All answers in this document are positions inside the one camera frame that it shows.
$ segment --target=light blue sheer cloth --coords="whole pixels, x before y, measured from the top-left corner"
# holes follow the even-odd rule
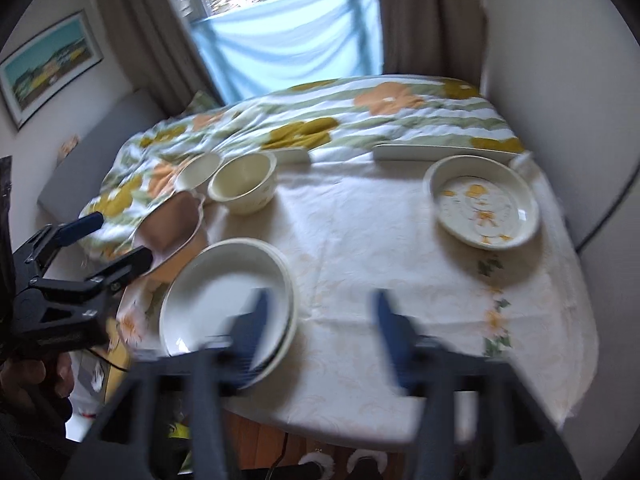
[[[378,0],[269,0],[191,27],[228,104],[382,70]]]

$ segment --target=landscape painting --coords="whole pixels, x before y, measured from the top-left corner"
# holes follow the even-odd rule
[[[18,128],[102,59],[84,12],[52,25],[0,64],[2,95]]]

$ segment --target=gray headboard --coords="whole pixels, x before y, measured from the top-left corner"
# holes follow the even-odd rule
[[[78,218],[82,208],[98,195],[102,180],[124,142],[163,119],[166,114],[146,90],[125,97],[55,169],[38,197],[38,204],[58,222]]]

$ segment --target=white tablecloth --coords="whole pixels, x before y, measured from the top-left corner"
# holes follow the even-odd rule
[[[523,248],[491,253],[436,224],[422,192],[429,165],[284,166],[263,211],[240,218],[207,208],[211,243],[255,237],[273,244],[300,290],[290,351],[230,409],[334,444],[391,449],[411,440],[421,401],[399,395],[373,315],[373,291],[389,288],[402,314],[453,348],[482,354],[491,341],[562,424],[593,378],[597,338],[546,178],[531,163],[540,234]],[[473,408],[470,394],[458,395],[458,436],[465,438]]]

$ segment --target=human hand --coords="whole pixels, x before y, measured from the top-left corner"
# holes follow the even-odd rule
[[[14,406],[34,412],[35,406],[31,397],[24,389],[30,384],[40,384],[44,381],[47,370],[42,361],[8,360],[0,371],[0,393],[2,397]],[[57,381],[54,391],[61,399],[68,397],[74,389],[74,375],[71,370],[71,355],[64,352],[58,356],[56,362]]]

